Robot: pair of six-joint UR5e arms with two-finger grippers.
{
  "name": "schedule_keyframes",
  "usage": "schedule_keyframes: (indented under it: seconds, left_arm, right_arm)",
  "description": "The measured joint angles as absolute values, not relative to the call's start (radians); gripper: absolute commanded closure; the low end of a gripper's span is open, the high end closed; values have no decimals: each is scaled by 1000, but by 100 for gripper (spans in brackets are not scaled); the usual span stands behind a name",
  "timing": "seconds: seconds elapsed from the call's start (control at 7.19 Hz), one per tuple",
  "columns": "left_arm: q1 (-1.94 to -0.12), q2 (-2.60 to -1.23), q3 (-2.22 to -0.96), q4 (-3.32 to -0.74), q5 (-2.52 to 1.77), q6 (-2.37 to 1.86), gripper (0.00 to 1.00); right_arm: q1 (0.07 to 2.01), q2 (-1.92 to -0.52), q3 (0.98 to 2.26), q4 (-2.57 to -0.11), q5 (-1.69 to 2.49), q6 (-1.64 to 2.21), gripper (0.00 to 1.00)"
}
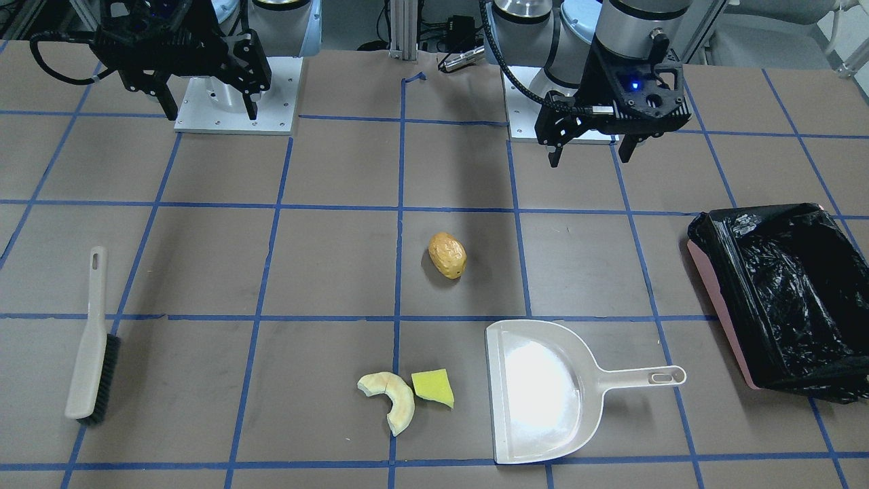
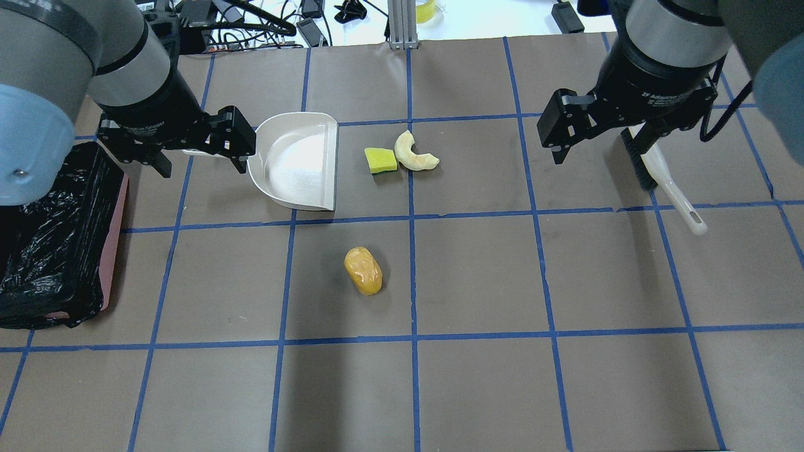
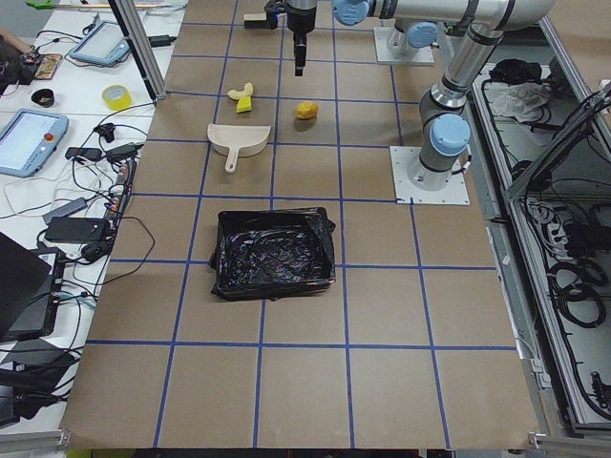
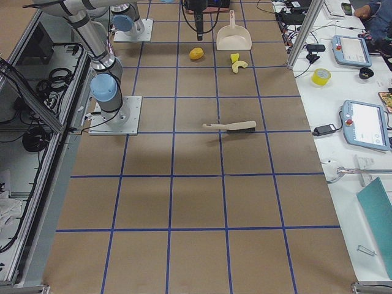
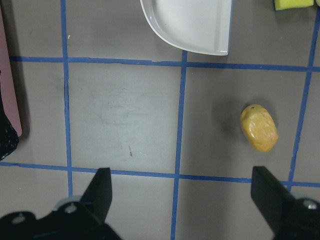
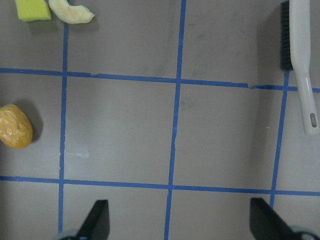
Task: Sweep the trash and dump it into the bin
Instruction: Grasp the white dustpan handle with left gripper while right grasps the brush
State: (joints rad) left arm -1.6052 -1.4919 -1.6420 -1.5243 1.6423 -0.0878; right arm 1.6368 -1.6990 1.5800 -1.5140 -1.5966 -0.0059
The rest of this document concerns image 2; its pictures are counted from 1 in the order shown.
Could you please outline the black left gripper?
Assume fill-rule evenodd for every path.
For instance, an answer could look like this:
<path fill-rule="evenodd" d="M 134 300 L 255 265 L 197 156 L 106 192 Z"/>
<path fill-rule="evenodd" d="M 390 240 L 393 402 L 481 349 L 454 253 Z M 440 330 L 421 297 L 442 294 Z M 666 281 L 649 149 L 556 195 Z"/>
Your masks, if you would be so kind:
<path fill-rule="evenodd" d="M 121 163 L 149 165 L 170 178 L 164 151 L 198 151 L 226 158 L 239 174 L 256 154 L 256 132 L 233 105 L 207 114 L 193 94 L 156 94 L 133 105 L 99 105 L 97 137 Z"/>

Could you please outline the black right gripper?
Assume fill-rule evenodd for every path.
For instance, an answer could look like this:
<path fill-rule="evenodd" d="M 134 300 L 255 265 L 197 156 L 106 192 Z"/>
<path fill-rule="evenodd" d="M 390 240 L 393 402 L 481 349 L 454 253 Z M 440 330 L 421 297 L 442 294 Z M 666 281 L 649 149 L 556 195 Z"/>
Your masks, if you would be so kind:
<path fill-rule="evenodd" d="M 634 146 L 638 154 L 646 154 L 660 138 L 675 129 L 689 131 L 710 112 L 717 97 L 710 73 L 717 66 L 662 68 L 656 75 L 625 56 L 609 56 L 591 95 L 554 91 L 537 121 L 541 146 L 550 149 L 555 165 L 561 165 L 581 141 L 643 122 Z"/>

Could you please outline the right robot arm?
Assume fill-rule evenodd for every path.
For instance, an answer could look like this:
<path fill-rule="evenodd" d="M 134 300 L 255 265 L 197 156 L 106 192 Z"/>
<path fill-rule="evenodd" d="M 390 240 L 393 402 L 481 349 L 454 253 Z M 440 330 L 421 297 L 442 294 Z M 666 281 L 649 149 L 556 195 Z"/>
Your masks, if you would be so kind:
<path fill-rule="evenodd" d="M 557 165 L 572 146 L 617 127 L 641 126 L 645 153 L 673 131 L 688 131 L 716 97 L 709 74 L 736 50 L 756 106 L 802 163 L 801 1 L 580 1 L 610 14 L 617 38 L 587 94 L 558 89 L 537 123 Z"/>

